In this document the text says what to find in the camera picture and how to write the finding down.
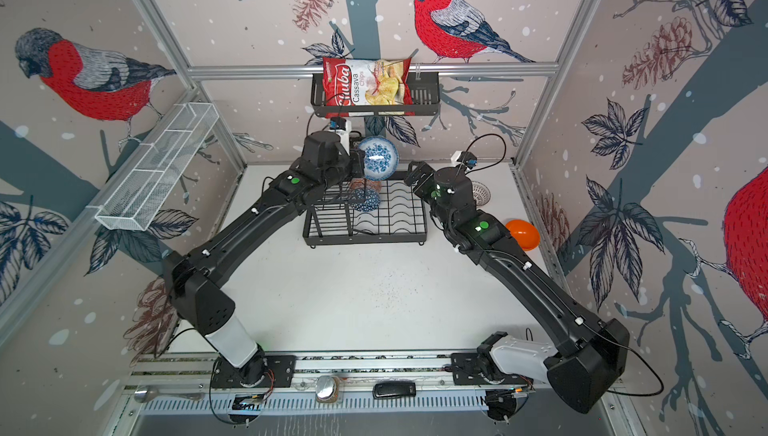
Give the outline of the blue floral bowl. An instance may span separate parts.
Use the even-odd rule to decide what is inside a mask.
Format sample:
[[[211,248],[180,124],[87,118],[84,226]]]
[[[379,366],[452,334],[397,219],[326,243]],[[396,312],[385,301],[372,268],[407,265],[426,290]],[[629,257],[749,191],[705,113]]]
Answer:
[[[358,149],[363,152],[363,176],[371,181],[385,181],[392,177],[399,165],[395,145],[382,137],[362,140]]]

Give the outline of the orange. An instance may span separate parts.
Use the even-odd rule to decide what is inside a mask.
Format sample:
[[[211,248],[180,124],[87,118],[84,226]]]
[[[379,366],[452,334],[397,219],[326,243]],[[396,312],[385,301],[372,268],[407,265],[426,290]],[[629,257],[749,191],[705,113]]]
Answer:
[[[349,188],[352,191],[355,190],[373,190],[376,192],[381,191],[381,182],[364,178],[355,178],[350,182]]]

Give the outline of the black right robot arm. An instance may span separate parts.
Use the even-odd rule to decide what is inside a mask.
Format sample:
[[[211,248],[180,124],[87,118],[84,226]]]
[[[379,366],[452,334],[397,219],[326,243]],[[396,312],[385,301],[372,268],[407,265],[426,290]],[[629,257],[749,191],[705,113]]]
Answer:
[[[549,384],[571,409],[588,413],[623,375],[629,332],[574,300],[537,266],[494,216],[480,210],[462,167],[408,166],[405,183],[428,204],[446,240],[495,277],[535,318],[547,343],[496,332],[477,348],[477,376],[492,384],[525,377]]]

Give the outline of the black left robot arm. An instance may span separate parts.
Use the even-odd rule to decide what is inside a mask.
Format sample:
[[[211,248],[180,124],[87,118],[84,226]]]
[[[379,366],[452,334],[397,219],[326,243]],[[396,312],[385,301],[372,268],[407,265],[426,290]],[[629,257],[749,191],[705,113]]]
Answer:
[[[265,371],[264,352],[238,320],[235,302],[222,290],[235,270],[276,231],[319,203],[326,191],[361,178],[365,153],[345,148],[341,137],[307,136],[301,156],[269,183],[232,223],[201,246],[163,260],[168,299],[219,355],[251,385]]]

